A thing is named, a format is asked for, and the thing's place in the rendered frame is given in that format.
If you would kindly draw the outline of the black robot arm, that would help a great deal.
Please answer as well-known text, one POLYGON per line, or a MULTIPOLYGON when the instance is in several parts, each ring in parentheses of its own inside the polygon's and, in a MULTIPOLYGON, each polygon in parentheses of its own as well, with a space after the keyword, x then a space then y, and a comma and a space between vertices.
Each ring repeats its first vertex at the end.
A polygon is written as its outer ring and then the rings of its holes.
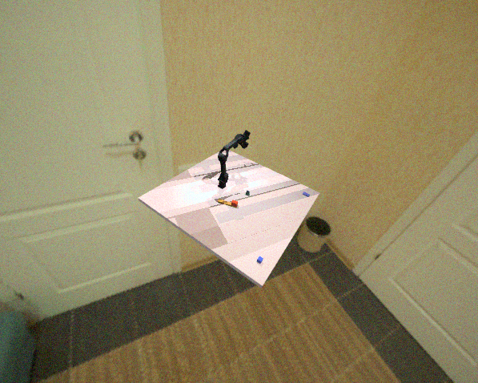
POLYGON ((230 141, 226 146, 223 146, 223 149, 219 152, 218 159, 221 166, 221 174, 220 174, 220 177, 218 178, 218 181, 219 181, 218 187, 224 189, 228 181, 229 175, 226 172, 226 161, 227 161, 229 150, 232 147, 234 147, 237 143, 239 143, 239 145, 241 145, 242 148, 245 149, 249 144, 248 142, 246 142, 246 139, 248 138, 249 135, 250 135, 250 132, 247 130, 245 130, 243 135, 237 134, 235 138, 232 141, 230 141), (226 151, 226 155, 222 153, 224 150, 226 151))

